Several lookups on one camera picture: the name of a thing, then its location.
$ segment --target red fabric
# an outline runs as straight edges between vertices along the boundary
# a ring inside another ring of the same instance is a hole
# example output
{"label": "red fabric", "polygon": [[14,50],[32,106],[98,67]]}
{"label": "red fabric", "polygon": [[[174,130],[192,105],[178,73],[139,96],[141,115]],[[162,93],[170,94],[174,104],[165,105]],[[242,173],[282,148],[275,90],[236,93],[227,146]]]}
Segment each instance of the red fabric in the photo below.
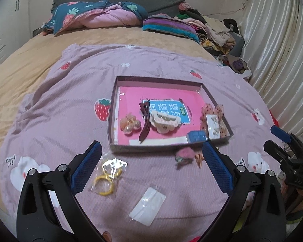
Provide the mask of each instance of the red fabric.
{"label": "red fabric", "polygon": [[269,112],[270,112],[270,115],[272,116],[274,124],[279,127],[278,121],[275,119],[275,117],[273,116],[272,112],[271,111],[269,111]]}
{"label": "red fabric", "polygon": [[197,242],[200,239],[200,237],[194,238],[193,240],[191,240],[190,242]]}

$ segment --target shallow open box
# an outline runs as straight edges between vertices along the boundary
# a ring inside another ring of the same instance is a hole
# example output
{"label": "shallow open box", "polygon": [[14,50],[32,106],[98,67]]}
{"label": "shallow open box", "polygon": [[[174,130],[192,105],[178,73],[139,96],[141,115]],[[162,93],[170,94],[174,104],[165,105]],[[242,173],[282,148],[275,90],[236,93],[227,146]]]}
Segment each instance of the shallow open box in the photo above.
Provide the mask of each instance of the shallow open box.
{"label": "shallow open box", "polygon": [[[147,138],[140,142],[140,132],[125,136],[120,130],[120,119],[132,113],[144,125],[139,103],[150,99],[151,110],[169,115],[180,115],[183,125],[165,135],[157,133],[152,127]],[[117,76],[113,87],[108,120],[108,139],[114,153],[150,152],[178,150],[191,146],[201,147],[203,141],[188,143],[186,137],[190,131],[200,130],[201,109],[205,103],[217,102],[202,83],[151,77]],[[233,132],[223,116],[228,136],[213,139],[215,144],[224,144]]]}

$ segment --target brown hair clip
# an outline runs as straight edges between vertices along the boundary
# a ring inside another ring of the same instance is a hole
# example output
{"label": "brown hair clip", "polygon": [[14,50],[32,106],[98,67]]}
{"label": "brown hair clip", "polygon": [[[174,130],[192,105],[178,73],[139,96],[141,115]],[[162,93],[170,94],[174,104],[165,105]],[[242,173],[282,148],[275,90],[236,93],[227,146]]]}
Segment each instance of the brown hair clip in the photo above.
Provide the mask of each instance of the brown hair clip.
{"label": "brown hair clip", "polygon": [[142,131],[139,135],[139,138],[138,138],[139,141],[142,142],[148,136],[149,131],[150,131],[150,127],[151,127],[150,121],[149,121],[149,119],[150,119],[150,113],[149,113],[150,102],[148,100],[146,102],[139,103],[139,106],[140,106],[140,110],[141,110],[142,114],[145,117],[144,128],[142,129]]}

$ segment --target curtain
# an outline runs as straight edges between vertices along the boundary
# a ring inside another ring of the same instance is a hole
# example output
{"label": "curtain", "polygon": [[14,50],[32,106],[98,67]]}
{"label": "curtain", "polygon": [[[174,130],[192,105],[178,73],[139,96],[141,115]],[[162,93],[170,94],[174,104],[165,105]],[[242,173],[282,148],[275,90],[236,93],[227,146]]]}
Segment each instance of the curtain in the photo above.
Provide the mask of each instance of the curtain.
{"label": "curtain", "polygon": [[303,0],[248,0],[242,58],[280,127],[303,141]]}

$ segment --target beige bed sheet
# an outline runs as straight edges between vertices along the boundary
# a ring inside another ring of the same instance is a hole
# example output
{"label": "beige bed sheet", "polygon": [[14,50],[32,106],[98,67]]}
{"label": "beige bed sheet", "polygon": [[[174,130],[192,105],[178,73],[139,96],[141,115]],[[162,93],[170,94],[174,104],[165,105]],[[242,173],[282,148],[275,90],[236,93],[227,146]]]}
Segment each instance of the beige bed sheet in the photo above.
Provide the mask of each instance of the beige bed sheet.
{"label": "beige bed sheet", "polygon": [[[0,65],[0,147],[24,95],[37,88],[45,79],[50,67],[61,57],[62,51],[74,43],[151,46],[215,61],[206,50],[192,40],[142,31],[141,28],[83,29],[58,37],[37,35]],[[6,211],[1,192],[0,208]]]}

